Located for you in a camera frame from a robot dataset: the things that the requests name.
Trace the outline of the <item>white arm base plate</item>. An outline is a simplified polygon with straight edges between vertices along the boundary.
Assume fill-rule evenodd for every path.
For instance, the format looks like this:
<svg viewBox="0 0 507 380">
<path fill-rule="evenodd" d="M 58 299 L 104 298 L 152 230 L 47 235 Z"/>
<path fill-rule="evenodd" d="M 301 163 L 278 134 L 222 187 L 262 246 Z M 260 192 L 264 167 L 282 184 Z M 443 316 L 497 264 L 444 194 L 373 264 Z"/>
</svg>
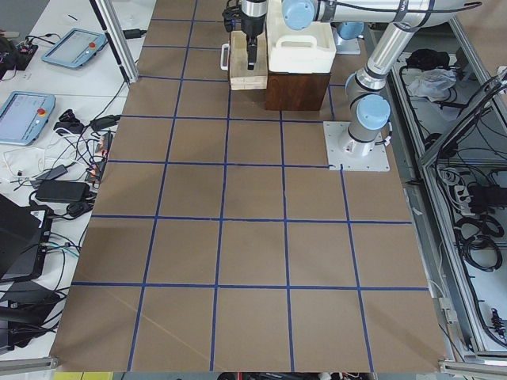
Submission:
<svg viewBox="0 0 507 380">
<path fill-rule="evenodd" d="M 391 169 L 379 131 L 374 141 L 366 143 L 357 142 L 349 135 L 346 121 L 326 121 L 323 131 L 330 170 L 388 172 Z"/>
</svg>

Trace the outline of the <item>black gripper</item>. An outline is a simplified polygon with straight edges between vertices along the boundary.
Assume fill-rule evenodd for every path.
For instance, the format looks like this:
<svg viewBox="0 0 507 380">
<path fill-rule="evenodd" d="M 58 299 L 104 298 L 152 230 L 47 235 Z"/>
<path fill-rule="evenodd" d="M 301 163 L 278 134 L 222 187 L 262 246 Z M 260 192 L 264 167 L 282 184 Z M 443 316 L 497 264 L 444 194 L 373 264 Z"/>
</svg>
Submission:
<svg viewBox="0 0 507 380">
<path fill-rule="evenodd" d="M 257 36 L 262 33 L 265 23 L 265 2 L 242 0 L 240 18 L 242 31 L 247 35 L 247 70 L 254 70 L 257 62 Z"/>
</svg>

